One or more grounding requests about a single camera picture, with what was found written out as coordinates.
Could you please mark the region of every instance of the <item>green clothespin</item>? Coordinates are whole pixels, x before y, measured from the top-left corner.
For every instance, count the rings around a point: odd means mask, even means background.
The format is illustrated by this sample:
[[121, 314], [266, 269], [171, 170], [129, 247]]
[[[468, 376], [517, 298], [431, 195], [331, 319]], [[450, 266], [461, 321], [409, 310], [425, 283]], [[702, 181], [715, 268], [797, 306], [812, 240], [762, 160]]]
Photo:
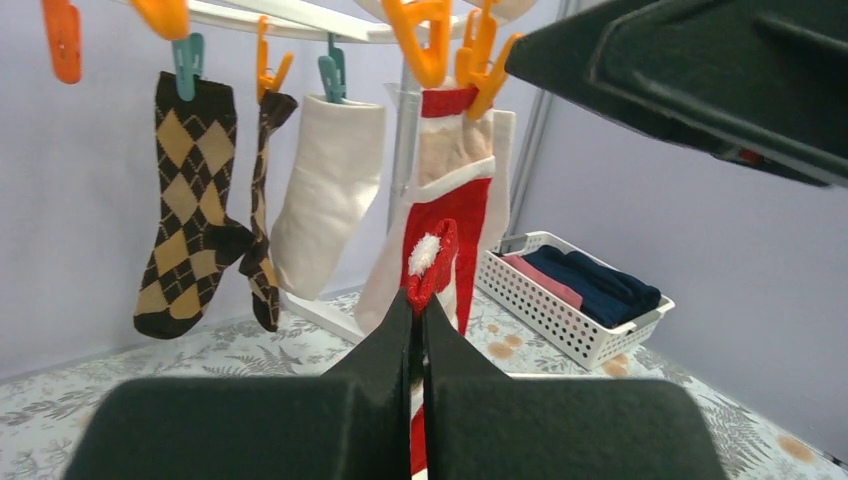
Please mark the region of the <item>green clothespin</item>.
[[186, 102], [194, 100], [194, 77], [203, 76], [203, 44], [203, 35], [199, 33], [171, 42], [177, 94]]
[[342, 103], [347, 96], [344, 51], [334, 45], [332, 33], [327, 34], [327, 45], [328, 54], [318, 57], [321, 83], [328, 102]]

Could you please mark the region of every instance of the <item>table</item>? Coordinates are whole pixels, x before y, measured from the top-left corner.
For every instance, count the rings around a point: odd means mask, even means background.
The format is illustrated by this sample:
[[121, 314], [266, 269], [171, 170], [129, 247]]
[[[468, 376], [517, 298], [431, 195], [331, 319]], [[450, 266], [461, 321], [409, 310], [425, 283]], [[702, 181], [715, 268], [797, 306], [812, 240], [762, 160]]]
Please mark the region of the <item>table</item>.
[[[357, 298], [345, 295], [329, 303], [350, 311]], [[290, 312], [283, 316], [284, 327], [275, 334], [245, 318], [0, 385], [2, 478], [60, 479], [98, 402], [130, 378], [318, 375], [353, 348]], [[586, 372], [479, 292], [467, 335], [505, 372], [665, 378], [682, 385], [700, 405], [732, 479], [848, 480], [848, 472], [820, 452], [644, 347]]]

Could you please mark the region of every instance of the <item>floral tablecloth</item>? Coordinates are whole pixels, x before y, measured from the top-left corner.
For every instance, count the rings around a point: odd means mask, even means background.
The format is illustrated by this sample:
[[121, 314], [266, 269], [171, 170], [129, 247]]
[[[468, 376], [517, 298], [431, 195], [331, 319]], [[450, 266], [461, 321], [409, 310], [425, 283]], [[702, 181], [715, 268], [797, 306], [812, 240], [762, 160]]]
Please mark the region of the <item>floral tablecloth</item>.
[[[331, 301], [350, 310], [357, 295]], [[97, 406], [118, 383], [148, 375], [317, 375], [353, 347], [295, 317], [276, 334], [253, 319], [181, 339], [84, 361], [0, 385], [0, 474], [4, 480], [61, 478]], [[474, 300], [468, 337], [506, 372], [665, 378], [684, 386], [709, 424], [732, 479], [848, 480], [848, 473], [685, 370], [638, 347], [585, 372], [484, 295]]]

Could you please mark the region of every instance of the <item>brown sock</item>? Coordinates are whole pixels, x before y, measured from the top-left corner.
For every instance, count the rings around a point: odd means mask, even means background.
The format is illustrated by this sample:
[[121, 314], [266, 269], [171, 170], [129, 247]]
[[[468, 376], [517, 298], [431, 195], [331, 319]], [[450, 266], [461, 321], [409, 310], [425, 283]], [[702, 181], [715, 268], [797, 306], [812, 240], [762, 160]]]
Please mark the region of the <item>brown sock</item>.
[[156, 150], [161, 219], [133, 323], [154, 338], [179, 337], [200, 321], [224, 269], [253, 242], [227, 217], [236, 144], [229, 86], [195, 80], [184, 102], [174, 75], [162, 72], [156, 90]]
[[297, 101], [285, 94], [265, 92], [259, 104], [259, 144], [251, 184], [250, 227], [253, 245], [245, 253], [239, 272], [247, 276], [253, 292], [253, 314], [265, 330], [277, 331], [280, 317], [280, 284], [268, 256], [265, 225], [265, 177], [268, 172], [268, 140], [297, 109]]

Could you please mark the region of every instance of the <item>white plastic basket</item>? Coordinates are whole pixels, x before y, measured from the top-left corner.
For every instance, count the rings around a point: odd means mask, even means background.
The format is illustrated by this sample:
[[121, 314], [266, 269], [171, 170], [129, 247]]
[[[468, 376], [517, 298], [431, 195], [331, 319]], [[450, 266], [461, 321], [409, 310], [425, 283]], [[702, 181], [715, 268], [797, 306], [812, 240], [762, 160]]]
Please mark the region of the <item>white plastic basket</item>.
[[[600, 265], [615, 268], [547, 232], [504, 239], [495, 251], [525, 255], [543, 245], [566, 253], [576, 250]], [[645, 341], [666, 312], [674, 308], [674, 302], [663, 295], [656, 309], [613, 329], [604, 328], [488, 251], [480, 255], [475, 284], [586, 369], [593, 369]]]

